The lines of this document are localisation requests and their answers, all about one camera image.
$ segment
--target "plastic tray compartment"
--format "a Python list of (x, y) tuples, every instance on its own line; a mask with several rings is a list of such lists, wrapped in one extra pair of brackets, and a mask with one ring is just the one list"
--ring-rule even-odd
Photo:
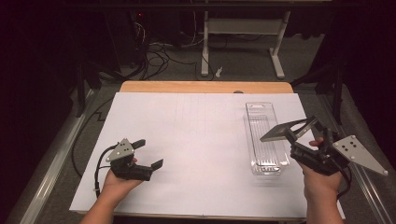
[(260, 138), (277, 125), (271, 103), (246, 103), (244, 117), (251, 169), (254, 175), (280, 175), (290, 164), (283, 141)]

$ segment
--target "transparent plastic container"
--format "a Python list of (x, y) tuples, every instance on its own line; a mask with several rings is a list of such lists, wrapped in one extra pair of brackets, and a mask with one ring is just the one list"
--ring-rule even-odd
[(290, 164), (283, 141), (260, 138), (277, 125), (271, 103), (246, 103), (244, 117), (251, 169), (254, 175), (280, 175)]

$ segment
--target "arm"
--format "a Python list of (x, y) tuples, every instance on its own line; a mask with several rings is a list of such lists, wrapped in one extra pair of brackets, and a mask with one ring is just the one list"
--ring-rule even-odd
[(124, 180), (117, 178), (113, 172), (109, 170), (99, 198), (80, 221), (80, 224), (112, 223), (114, 209), (132, 189), (136, 188), (142, 182), (141, 180)]
[[(317, 147), (323, 139), (309, 144)], [(337, 208), (337, 193), (341, 183), (341, 174), (321, 175), (309, 167), (300, 164), (304, 172), (304, 196), (307, 201), (306, 223), (337, 224), (343, 223)]]

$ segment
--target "white paper sheet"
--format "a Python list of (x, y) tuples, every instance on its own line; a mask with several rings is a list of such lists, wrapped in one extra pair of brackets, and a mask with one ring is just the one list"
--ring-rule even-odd
[[(118, 213), (305, 217), (303, 174), (295, 160), (272, 180), (252, 174), (243, 121), (247, 102), (273, 103), (278, 123), (305, 118), (297, 94), (117, 93), (70, 210), (91, 208), (100, 154), (128, 138), (147, 141), (135, 153), (140, 165), (163, 159), (163, 167), (128, 195)], [(311, 139), (312, 133), (307, 133), (300, 141)], [(102, 169), (101, 187), (105, 175)]]

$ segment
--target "dark background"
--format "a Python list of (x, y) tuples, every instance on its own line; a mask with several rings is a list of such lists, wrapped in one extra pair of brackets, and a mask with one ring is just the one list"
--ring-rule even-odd
[[(344, 81), (376, 141), (396, 167), (391, 141), (396, 135), (394, 7), (390, 1), (366, 4), (368, 7), (359, 13), (291, 12), (286, 36), (329, 34), (313, 67), (336, 57), (335, 49), (346, 50)], [(0, 222), (7, 218), (68, 116), (73, 104), (69, 95), (77, 86), (78, 69), (82, 67), (85, 79), (95, 79), (98, 69), (85, 62), (120, 71), (121, 65), (135, 63), (141, 53), (136, 50), (135, 32), (130, 26), (132, 20), (139, 19), (136, 12), (71, 12), (63, 10), (62, 5), (61, 1), (49, 0), (2, 1), (0, 5)], [(231, 14), (211, 12), (212, 16), (246, 18), (273, 17), (279, 12)], [(147, 11), (143, 15), (139, 20), (148, 27), (149, 35), (176, 46), (180, 44), (180, 31), (193, 35), (191, 13)], [(204, 14), (196, 15), (199, 31)], [(338, 21), (332, 24), (333, 16)], [(356, 30), (352, 29), (355, 25), (359, 25)], [(346, 35), (351, 41), (345, 41)]]

